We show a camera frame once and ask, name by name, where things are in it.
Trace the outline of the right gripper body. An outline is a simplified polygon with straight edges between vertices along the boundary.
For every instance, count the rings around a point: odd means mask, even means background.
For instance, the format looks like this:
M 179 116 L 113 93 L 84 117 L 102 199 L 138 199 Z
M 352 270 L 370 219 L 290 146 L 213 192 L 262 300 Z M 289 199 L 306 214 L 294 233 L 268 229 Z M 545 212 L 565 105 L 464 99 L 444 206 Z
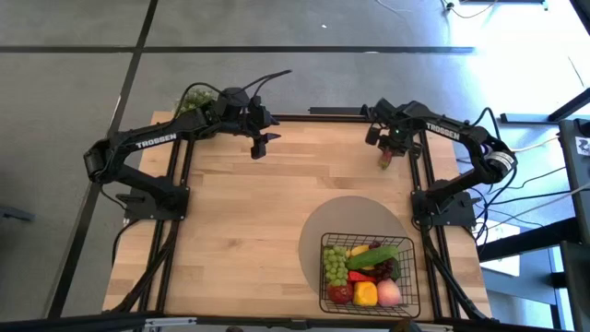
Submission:
M 371 126 L 381 129 L 380 139 L 376 147 L 389 155 L 401 155 L 400 148 L 404 143 L 415 142 L 416 129 L 407 114 L 400 107 L 393 106 L 386 99 L 380 99 L 368 108 L 368 121 Z

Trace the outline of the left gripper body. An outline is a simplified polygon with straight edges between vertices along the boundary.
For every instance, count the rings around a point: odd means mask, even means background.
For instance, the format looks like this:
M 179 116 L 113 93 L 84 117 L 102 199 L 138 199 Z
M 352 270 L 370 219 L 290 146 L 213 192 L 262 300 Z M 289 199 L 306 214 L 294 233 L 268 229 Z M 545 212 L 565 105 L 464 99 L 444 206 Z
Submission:
M 267 127 L 260 127 L 259 108 L 264 106 L 260 96 L 250 98 L 242 88 L 222 90 L 214 102 L 213 110 L 220 125 L 220 133 L 240 136 L 260 136 Z

